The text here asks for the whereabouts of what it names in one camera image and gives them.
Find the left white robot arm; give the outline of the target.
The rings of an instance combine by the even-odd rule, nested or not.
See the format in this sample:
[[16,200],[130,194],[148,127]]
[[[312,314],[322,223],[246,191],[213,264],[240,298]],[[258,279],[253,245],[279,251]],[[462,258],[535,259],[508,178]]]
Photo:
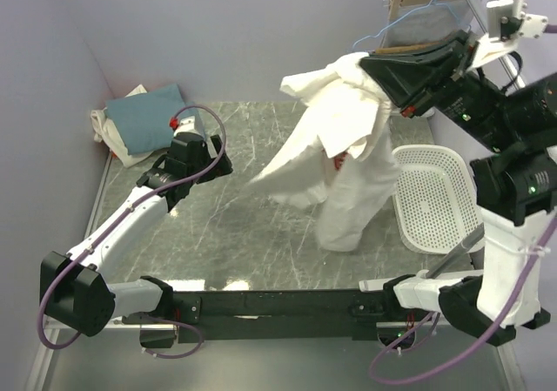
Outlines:
[[190,118],[171,120],[168,152],[138,179],[126,201],[92,234],[65,254],[51,252],[40,267],[37,321],[49,316],[92,337],[115,317],[144,313],[162,323],[174,312],[170,285],[150,276],[108,284],[109,269],[143,233],[187,197],[191,188],[232,172],[226,133],[204,139]]

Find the white t-shirt red print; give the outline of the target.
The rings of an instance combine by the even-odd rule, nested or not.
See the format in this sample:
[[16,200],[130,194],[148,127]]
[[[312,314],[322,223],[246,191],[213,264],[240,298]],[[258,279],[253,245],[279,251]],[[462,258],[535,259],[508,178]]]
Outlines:
[[400,167],[393,156],[391,99],[360,66],[364,52],[325,68],[286,76],[280,90],[305,111],[282,147],[247,184],[280,204],[321,207],[319,247],[354,251],[393,194]]

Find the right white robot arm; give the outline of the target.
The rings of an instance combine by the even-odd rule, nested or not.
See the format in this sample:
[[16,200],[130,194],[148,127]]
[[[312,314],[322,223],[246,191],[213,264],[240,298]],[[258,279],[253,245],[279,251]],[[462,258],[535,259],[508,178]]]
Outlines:
[[491,0],[483,36],[460,30],[425,49],[361,59],[402,116],[434,108],[490,151],[470,164],[484,223],[465,238],[468,245],[485,244],[482,274],[362,282],[362,290],[383,293],[389,319],[402,320],[412,309],[440,313],[496,347],[513,340],[517,327],[550,321],[538,287],[540,255],[556,227],[556,164],[549,153],[556,145],[556,77],[498,87],[483,67],[515,56],[522,38],[552,30],[546,17],[527,12],[525,0]]

